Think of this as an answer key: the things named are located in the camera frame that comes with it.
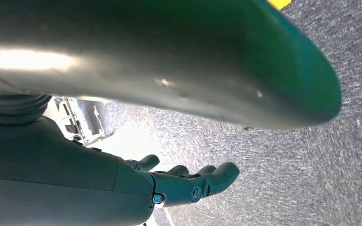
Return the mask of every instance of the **robotic hand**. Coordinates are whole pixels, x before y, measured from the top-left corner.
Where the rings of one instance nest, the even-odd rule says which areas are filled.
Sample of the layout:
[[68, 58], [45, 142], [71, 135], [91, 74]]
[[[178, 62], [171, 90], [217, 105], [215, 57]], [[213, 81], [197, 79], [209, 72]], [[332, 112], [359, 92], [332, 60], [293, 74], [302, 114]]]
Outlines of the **robotic hand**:
[[208, 165], [196, 174], [189, 174], [189, 170], [183, 165], [175, 166], [167, 172], [147, 172], [159, 163], [155, 155], [148, 155], [140, 161], [126, 162], [134, 170], [153, 178], [152, 202], [161, 207], [195, 203], [201, 198], [218, 194], [229, 187], [239, 174], [237, 166], [232, 162], [226, 162], [218, 168]]
[[0, 226], [132, 226], [154, 207], [190, 204], [224, 191], [238, 168], [149, 172], [155, 155], [128, 160], [63, 137], [54, 121], [0, 124]]

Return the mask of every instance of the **ribbed hose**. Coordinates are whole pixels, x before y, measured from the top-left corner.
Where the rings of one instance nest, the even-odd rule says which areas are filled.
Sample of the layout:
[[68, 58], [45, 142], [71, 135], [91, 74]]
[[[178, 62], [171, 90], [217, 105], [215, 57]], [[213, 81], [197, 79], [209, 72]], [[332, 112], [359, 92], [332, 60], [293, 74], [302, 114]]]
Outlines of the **ribbed hose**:
[[51, 96], [0, 95], [0, 124], [20, 125], [37, 120]]

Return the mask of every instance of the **gray carpet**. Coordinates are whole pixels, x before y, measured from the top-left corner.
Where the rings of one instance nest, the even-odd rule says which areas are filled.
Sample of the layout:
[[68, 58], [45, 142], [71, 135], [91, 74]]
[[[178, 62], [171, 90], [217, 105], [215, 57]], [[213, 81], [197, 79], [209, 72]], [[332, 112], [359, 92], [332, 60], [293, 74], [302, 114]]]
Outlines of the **gray carpet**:
[[[325, 53], [341, 80], [334, 121], [295, 131], [253, 130], [160, 109], [109, 103], [107, 130], [131, 127], [155, 144], [163, 164], [233, 161], [226, 192], [168, 209], [175, 226], [362, 225], [362, 0], [295, 0], [283, 10]], [[163, 210], [159, 225], [170, 225]]]

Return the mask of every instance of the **yellow stripe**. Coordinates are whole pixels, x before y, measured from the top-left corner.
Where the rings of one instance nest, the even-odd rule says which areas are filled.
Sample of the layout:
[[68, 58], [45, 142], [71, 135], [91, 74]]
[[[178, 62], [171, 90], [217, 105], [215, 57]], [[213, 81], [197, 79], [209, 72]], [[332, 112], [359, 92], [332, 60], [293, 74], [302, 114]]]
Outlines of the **yellow stripe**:
[[268, 0], [276, 9], [280, 10], [291, 3], [292, 0]]

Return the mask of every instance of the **screw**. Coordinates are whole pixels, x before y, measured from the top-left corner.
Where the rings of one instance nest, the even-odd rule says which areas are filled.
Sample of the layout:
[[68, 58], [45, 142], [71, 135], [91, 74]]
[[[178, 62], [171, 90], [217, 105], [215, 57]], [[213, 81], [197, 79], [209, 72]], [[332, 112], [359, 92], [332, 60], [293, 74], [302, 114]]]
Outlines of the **screw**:
[[161, 196], [159, 194], [155, 194], [152, 198], [152, 201], [156, 204], [160, 204], [163, 202], [163, 196]]

